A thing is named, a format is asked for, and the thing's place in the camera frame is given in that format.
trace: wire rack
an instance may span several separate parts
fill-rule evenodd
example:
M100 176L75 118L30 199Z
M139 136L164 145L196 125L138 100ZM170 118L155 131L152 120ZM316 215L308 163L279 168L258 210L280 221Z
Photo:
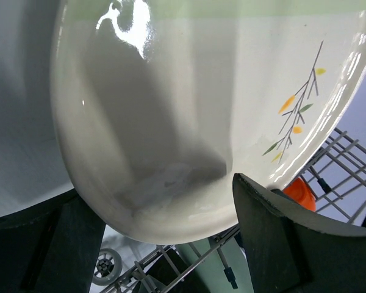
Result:
M359 224L366 210L366 149L337 128L299 175L316 199L316 212Z
M297 177L308 183L316 200L317 213L342 222L357 224L357 220L361 219L366 212L366 149L359 145L358 140L349 137L346 131L335 128ZM174 249L174 246L158 245L152 253L141 261L135 262L131 269L103 289L101 293L129 293L133 291L138 282L141 282L145 288L144 292L170 292L174 286L215 252L221 258L226 274L229 266L221 249L238 233L238 226L234 226L215 235L209 241L210 249L203 254L199 253L193 243L189 244L198 259L183 272L178 271L166 254L169 249ZM166 258L176 273L174 281L162 287L145 273L146 268L161 256Z

